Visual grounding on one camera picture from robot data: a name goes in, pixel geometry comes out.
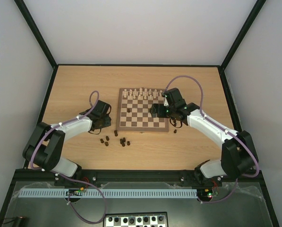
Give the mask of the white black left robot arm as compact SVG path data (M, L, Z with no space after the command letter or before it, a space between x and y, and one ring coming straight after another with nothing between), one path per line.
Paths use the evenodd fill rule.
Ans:
M79 165L61 156L64 142L81 133L111 126L110 111L111 105L99 100L68 121L37 124L23 150L23 158L30 162L31 167L37 165L43 171L73 177Z

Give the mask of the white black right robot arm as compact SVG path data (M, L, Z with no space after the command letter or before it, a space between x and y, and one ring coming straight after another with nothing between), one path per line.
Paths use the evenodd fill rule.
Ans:
M221 158L207 160L195 168L195 179L200 185L208 184L213 177L228 176L237 179L251 168L258 168L258 157L251 135L238 132L210 118L200 106L187 104L177 88L163 93L164 103L153 104L152 117L168 118L197 129L211 139L220 149Z

